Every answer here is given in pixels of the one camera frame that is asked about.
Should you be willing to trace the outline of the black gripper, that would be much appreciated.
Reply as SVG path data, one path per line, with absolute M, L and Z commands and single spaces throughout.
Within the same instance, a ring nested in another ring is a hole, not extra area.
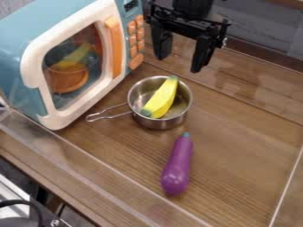
M 199 36 L 191 65 L 191 72 L 199 73 L 210 63 L 214 48 L 226 45 L 232 20 L 214 12 L 214 0 L 150 0 L 149 6 L 155 57 L 163 60 L 173 53 L 173 32 L 193 39 Z

